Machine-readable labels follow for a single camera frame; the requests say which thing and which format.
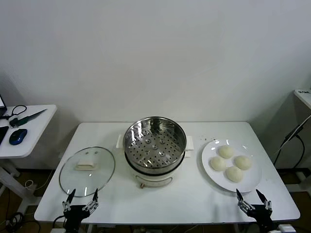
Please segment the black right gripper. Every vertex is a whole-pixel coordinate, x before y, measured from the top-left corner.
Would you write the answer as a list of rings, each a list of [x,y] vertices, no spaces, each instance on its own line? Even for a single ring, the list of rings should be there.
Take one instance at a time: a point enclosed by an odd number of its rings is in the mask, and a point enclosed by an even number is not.
[[[240,191],[236,189],[237,199],[238,199],[238,207],[245,213],[249,214],[250,217],[256,220],[257,225],[259,226],[260,233],[268,233],[274,229],[273,221],[271,220],[272,214],[272,202],[268,200],[264,194],[262,194],[258,189],[256,189],[256,193],[263,203],[263,205],[251,205],[247,203]]]

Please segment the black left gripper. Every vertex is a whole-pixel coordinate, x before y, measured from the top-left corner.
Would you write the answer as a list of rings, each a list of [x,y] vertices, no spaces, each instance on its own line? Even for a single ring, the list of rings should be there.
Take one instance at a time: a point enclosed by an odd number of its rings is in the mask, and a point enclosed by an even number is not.
[[[68,195],[67,200],[62,202],[64,209],[64,217],[66,219],[64,228],[66,233],[77,233],[83,219],[90,216],[90,212],[94,212],[99,206],[98,189],[96,189],[92,200],[87,205],[72,205],[70,206],[76,189]]]

